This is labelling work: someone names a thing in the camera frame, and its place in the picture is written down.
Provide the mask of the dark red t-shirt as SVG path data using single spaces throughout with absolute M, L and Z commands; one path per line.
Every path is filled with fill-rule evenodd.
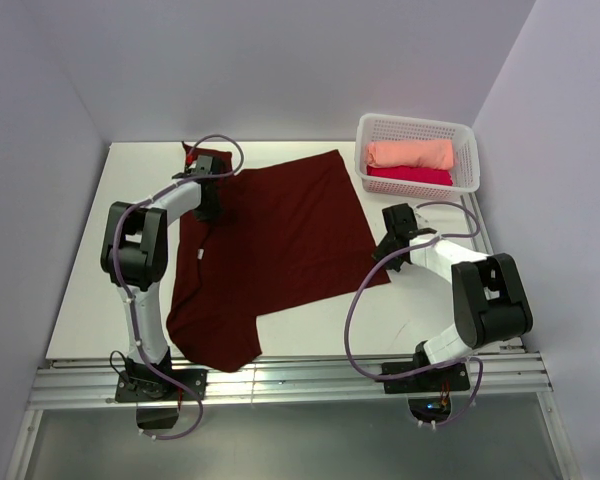
M 220 216 L 181 218 L 166 328 L 182 356 L 235 372 L 260 356 L 338 354 L 346 297 L 389 283 L 336 150 L 219 184 Z

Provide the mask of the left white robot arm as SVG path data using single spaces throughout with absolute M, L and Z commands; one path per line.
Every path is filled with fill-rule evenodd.
M 168 227 L 187 213 L 204 221 L 217 218 L 216 182 L 231 167 L 230 153 L 196 149 L 186 155 L 184 170 L 154 196 L 109 208 L 100 266 L 124 303 L 131 361 L 154 364 L 138 383 L 152 399 L 167 397 L 175 386 L 174 373 L 158 365 L 170 354 L 159 296 L 168 265 Z

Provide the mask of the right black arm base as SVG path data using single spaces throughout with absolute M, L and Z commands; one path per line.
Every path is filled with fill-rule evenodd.
M 453 411 L 451 394 L 468 392 L 471 384 L 463 364 L 434 369 L 400 380 L 383 381 L 387 395 L 405 395 L 411 415 L 419 426 L 437 427 Z

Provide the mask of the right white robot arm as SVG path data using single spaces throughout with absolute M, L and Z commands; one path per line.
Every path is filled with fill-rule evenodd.
M 386 233 L 372 254 L 376 264 L 399 272 L 405 264 L 426 269 L 451 285 L 451 325 L 416 348 L 415 383 L 432 390 L 448 374 L 446 364 L 466 358 L 492 343 L 528 333 L 533 316 L 515 260 L 509 254 L 477 252 L 458 245 L 480 233 L 470 211 L 473 229 L 467 233 L 440 232 L 419 215 L 424 207 L 407 203 L 386 207 L 382 217 Z

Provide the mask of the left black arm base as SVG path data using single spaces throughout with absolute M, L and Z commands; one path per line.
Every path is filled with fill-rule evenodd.
M 179 383 L 157 377 L 156 380 L 126 380 L 120 377 L 114 401 L 123 406 L 135 406 L 136 425 L 141 434 L 159 440 L 176 439 L 190 433 L 201 421 L 201 413 L 186 430 L 176 431 L 183 417 L 185 402 L 200 405 L 205 396 L 207 371 L 205 369 L 180 369 L 171 373 Z

